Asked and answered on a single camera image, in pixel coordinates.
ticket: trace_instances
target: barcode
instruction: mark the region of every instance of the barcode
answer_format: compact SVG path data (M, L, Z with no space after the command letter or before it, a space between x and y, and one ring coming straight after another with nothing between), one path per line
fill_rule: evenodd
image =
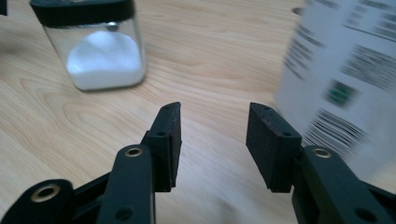
M396 83L396 60L362 46L354 49L341 71L385 91Z
M304 136L303 146L327 147L346 158L365 141L366 135L352 123L321 109Z

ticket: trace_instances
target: white package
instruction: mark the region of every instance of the white package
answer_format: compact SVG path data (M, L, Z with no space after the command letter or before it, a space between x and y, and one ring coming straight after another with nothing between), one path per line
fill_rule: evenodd
M307 1L284 65L276 104L304 145L363 180L394 160L396 1Z

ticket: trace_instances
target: screw hole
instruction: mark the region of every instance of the screw hole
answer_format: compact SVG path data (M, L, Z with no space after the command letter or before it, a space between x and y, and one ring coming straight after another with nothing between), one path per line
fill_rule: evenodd
M48 201L49 199L55 197L59 191L61 190L61 187L55 184L48 184L46 186L43 186L39 189L37 189L33 194L32 197L30 198L34 203L43 203L45 201Z
M322 148L315 148L313 151L317 157L321 157L324 159L329 159L332 156L332 154L328 150Z
M143 150L137 147L131 148L125 152L125 156L127 157L137 157L143 153Z
M366 209L358 208L355 210L355 213L356 215L358 215L359 218L365 221L376 223L376 216Z
M132 217L134 214L132 208L130 207L122 207L116 213L116 220L118 221L126 221Z

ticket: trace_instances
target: white powder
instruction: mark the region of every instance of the white powder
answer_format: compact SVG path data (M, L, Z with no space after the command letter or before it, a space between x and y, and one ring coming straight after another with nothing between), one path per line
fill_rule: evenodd
M128 35L98 31L70 51L66 69L81 90L130 86L143 79L139 48Z

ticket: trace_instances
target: salt container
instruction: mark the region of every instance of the salt container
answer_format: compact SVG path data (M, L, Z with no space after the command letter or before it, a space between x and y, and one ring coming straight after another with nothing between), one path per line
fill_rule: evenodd
M146 56L133 0L31 0L30 5L78 89L143 80Z

